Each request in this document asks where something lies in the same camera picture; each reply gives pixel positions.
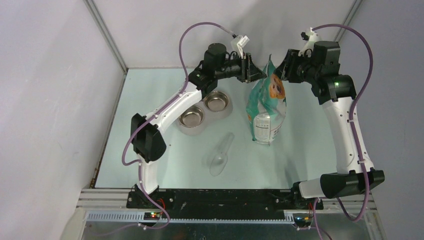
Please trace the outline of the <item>steel bowl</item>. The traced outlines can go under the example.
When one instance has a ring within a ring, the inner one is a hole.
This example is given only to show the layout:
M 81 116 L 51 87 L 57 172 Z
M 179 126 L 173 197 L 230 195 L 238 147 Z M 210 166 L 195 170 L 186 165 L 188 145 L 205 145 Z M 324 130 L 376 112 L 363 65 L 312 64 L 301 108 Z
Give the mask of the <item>steel bowl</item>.
M 199 126 L 205 118 L 204 110 L 198 105 L 192 105 L 185 110 L 179 117 L 178 123 L 185 128 L 194 128 Z
M 205 107 L 211 112 L 222 112 L 230 104 L 230 98 L 222 91 L 213 91 L 203 99 Z

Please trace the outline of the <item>controller board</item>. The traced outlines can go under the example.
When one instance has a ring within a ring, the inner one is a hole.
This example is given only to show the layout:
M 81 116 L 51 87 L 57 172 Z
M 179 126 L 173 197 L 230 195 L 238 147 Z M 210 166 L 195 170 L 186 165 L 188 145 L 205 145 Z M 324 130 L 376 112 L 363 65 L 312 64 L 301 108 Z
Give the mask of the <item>controller board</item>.
M 144 221 L 158 221 L 158 220 L 161 219 L 161 217 L 162 217 L 161 212 L 148 211 L 148 212 L 144 213 L 143 220 Z
M 299 231 L 299 230 L 309 230 L 311 228 L 312 222 L 313 222 L 312 216 L 296 216 L 293 219 L 293 226 Z

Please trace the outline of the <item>left controller board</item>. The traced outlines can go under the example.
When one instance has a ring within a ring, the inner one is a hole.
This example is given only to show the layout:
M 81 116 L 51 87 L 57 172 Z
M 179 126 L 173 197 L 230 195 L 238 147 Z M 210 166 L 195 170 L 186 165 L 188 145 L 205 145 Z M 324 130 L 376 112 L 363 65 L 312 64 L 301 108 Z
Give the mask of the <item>left controller board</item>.
M 161 219 L 161 217 L 162 217 L 161 212 L 148 211 L 148 212 L 144 213 L 143 220 L 144 221 L 158 221 L 158 220 Z

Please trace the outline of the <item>left steel bowl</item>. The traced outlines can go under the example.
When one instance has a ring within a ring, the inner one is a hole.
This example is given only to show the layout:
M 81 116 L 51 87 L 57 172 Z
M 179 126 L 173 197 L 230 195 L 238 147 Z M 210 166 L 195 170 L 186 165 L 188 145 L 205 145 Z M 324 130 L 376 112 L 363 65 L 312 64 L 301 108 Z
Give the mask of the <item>left steel bowl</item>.
M 204 110 L 198 105 L 192 105 L 185 110 L 179 117 L 178 123 L 185 128 L 194 128 L 199 126 L 205 118 Z

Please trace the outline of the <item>clear plastic scoop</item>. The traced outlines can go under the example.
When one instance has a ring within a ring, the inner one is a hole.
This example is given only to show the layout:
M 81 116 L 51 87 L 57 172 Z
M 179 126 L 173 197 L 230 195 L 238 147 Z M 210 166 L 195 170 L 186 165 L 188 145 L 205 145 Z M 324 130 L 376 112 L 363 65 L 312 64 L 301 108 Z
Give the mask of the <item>clear plastic scoop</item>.
M 228 151 L 234 141 L 234 138 L 234 133 L 228 132 L 215 148 L 209 165 L 209 173 L 213 177 L 217 177 L 225 169 L 229 159 Z

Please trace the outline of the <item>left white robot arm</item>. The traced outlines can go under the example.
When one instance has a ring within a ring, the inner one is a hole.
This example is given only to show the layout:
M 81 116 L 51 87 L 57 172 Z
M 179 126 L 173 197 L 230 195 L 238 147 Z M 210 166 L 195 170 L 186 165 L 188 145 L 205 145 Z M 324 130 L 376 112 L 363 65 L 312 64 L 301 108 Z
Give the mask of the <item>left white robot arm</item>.
M 146 115 L 131 118 L 131 135 L 126 144 L 132 146 L 139 165 L 137 187 L 142 190 L 138 201 L 145 208 L 158 202 L 155 192 L 158 167 L 156 161 L 165 153 L 167 145 L 162 134 L 191 106 L 197 104 L 218 86 L 221 79 L 236 78 L 242 83 L 263 79 L 266 74 L 257 67 L 250 53 L 228 52 L 222 43 L 208 46 L 199 65 L 187 75 L 181 89 L 166 103 Z

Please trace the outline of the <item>right controller board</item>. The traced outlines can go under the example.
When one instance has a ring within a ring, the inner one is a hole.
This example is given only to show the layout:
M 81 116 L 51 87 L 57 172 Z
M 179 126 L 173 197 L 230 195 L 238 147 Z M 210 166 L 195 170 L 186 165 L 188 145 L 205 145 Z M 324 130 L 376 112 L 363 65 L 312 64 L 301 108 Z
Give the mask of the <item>right controller board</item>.
M 309 230 L 311 228 L 312 222 L 313 222 L 312 216 L 296 216 L 293 219 L 293 226 L 299 231 L 299 230 Z

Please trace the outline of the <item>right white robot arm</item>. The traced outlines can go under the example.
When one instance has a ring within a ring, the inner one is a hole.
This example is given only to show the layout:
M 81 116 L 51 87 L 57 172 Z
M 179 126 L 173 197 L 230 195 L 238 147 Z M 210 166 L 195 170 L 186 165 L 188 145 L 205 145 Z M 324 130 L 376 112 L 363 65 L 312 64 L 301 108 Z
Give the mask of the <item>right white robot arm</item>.
M 336 152 L 336 172 L 293 185 L 291 204 L 304 209 L 311 198 L 340 198 L 368 193 L 385 181 L 383 170 L 376 170 L 367 154 L 352 103 L 357 99 L 353 79 L 340 74 L 340 45 L 317 41 L 304 53 L 288 49 L 275 75 L 290 83 L 309 83 L 328 123 Z

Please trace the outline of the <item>teal pet food bag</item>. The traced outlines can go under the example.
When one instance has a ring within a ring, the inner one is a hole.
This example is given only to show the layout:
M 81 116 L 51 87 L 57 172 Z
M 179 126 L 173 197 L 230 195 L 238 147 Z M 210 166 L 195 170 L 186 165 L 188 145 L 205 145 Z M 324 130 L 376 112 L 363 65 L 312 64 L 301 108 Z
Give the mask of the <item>teal pet food bag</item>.
M 270 145 L 276 138 L 286 117 L 287 101 L 282 80 L 274 74 L 276 67 L 269 56 L 263 69 L 266 78 L 251 89 L 246 105 L 252 140 Z

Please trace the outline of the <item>right steel bowl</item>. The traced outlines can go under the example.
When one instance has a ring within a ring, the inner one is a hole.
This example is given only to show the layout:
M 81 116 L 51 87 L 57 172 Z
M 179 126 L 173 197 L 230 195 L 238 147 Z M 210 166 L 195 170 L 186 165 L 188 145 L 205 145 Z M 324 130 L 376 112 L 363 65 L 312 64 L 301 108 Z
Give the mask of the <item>right steel bowl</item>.
M 203 99 L 205 107 L 211 112 L 222 112 L 230 104 L 230 98 L 222 91 L 213 91 Z

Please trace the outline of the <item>aluminium frame rail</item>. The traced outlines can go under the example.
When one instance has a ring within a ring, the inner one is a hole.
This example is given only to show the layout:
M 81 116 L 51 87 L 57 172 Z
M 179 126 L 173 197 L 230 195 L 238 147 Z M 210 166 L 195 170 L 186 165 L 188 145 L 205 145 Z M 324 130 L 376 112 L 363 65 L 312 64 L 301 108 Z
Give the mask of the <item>aluminium frame rail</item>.
M 305 210 L 290 210 L 285 216 L 287 220 L 194 220 L 194 219 L 171 219 L 168 212 L 159 204 L 154 209 L 127 208 L 128 194 L 132 189 L 84 189 L 77 202 L 77 206 L 87 210 L 89 221 L 112 221 L 134 223 L 212 223 L 212 224 L 293 224 L 294 217 L 322 217 L 325 214 L 340 213 L 344 210 L 334 199 L 324 199 L 322 210 L 315 207 L 312 213 Z M 143 220 L 145 212 L 161 212 L 160 220 Z

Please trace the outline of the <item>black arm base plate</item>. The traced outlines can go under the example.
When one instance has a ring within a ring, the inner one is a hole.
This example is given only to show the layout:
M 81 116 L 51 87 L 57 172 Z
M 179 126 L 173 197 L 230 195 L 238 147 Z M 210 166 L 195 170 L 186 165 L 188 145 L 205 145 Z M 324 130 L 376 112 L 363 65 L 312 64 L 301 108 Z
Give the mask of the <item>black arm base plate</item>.
M 322 203 L 305 199 L 287 189 L 182 189 L 160 188 L 149 196 L 134 188 L 128 193 L 126 208 L 163 207 L 172 220 L 287 220 L 288 211 L 322 210 Z

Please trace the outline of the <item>grey double bowl stand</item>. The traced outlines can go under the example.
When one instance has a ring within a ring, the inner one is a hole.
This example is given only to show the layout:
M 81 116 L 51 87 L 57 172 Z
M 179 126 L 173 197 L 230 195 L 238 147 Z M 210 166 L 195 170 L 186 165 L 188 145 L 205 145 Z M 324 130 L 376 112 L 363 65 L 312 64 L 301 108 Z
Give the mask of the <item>grey double bowl stand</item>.
M 205 107 L 203 100 L 194 104 L 194 105 L 197 105 L 197 106 L 199 106 L 200 108 L 203 109 L 203 111 L 204 111 L 203 122 L 197 127 L 187 128 L 187 127 L 183 127 L 182 125 L 180 125 L 179 122 L 178 122 L 178 118 L 177 118 L 177 126 L 178 126 L 179 130 L 185 135 L 195 136 L 195 135 L 199 135 L 201 132 L 203 132 L 207 128 L 207 126 L 209 126 L 213 122 L 227 118 L 233 111 L 233 104 L 232 104 L 231 98 L 229 97 L 229 99 L 230 99 L 229 106 L 225 110 L 220 111 L 220 112 L 212 112 L 212 111 L 208 110 Z

